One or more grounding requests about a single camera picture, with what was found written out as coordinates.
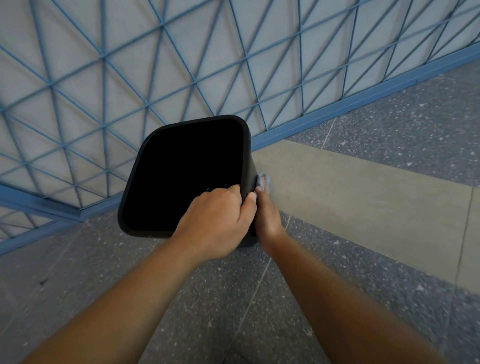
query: hand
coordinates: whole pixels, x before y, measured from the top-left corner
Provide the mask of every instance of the hand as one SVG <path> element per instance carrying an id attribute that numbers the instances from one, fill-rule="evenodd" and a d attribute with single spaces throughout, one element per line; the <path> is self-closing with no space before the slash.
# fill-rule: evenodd
<path id="1" fill-rule="evenodd" d="M 247 234 L 257 212 L 256 199 L 251 192 L 242 205 L 239 185 L 204 192 L 192 201 L 172 239 L 186 242 L 201 262 L 223 258 Z"/>
<path id="2" fill-rule="evenodd" d="M 255 219 L 255 230 L 260 239 L 262 249 L 272 255 L 273 245 L 288 236 L 282 226 L 280 211 L 274 206 L 267 192 L 260 187 L 255 189 L 258 195 L 258 212 Z"/>

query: person's left arm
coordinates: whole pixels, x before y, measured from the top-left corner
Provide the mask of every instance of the person's left arm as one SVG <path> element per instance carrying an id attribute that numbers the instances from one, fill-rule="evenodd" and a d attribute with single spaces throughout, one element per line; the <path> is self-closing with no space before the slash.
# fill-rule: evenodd
<path id="1" fill-rule="evenodd" d="M 172 238 L 23 363 L 138 362 L 187 277 L 238 246 L 255 216 L 255 201 L 251 193 L 242 205 L 238 185 L 197 197 Z"/>

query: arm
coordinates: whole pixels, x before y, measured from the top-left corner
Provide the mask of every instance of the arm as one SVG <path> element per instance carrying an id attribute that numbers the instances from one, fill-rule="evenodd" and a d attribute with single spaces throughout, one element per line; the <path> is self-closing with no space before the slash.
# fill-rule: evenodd
<path id="1" fill-rule="evenodd" d="M 197 197 L 175 234 L 117 285 L 28 356 L 25 364 L 136 363 L 187 277 L 232 252 L 255 216 L 255 194 L 240 187 Z"/>
<path id="2" fill-rule="evenodd" d="M 280 268 L 332 363 L 446 363 L 419 334 L 291 239 L 269 196 L 260 189 L 257 194 L 255 227 L 262 248 Z"/>

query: black trash bin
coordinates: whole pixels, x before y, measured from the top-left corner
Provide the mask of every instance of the black trash bin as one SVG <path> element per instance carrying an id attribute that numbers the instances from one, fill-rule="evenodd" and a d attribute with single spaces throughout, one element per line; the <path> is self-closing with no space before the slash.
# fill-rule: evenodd
<path id="1" fill-rule="evenodd" d="M 162 126 L 140 148 L 121 200 L 120 228 L 132 236 L 170 237 L 195 197 L 239 184 L 245 201 L 256 180 L 243 119 L 227 115 Z M 256 243 L 252 224 L 239 248 Z"/>

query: forearm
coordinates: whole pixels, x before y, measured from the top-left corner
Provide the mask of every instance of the forearm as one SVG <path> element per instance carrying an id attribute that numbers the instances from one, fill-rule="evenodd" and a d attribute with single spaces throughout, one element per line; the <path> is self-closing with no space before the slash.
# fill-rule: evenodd
<path id="1" fill-rule="evenodd" d="M 444 363 L 410 327 L 287 236 L 272 258 L 333 363 Z"/>
<path id="2" fill-rule="evenodd" d="M 201 262 L 170 239 L 32 353 L 25 363 L 136 363 Z"/>

